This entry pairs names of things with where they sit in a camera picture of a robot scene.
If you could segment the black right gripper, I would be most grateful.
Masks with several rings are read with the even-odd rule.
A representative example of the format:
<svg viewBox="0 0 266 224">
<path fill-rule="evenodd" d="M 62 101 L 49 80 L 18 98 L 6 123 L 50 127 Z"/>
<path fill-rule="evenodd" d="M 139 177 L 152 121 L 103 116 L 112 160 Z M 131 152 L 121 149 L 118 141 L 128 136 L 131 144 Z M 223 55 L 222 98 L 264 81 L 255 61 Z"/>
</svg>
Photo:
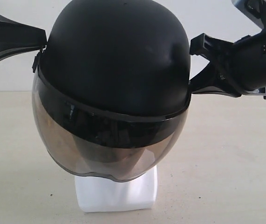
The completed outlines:
<svg viewBox="0 0 266 224">
<path fill-rule="evenodd" d="M 213 61 L 225 56 L 224 61 L 209 62 L 188 85 L 191 94 L 215 94 L 239 98 L 240 91 L 254 91 L 266 87 L 266 30 L 236 42 L 228 42 L 202 33 L 190 44 L 190 55 Z"/>
</svg>

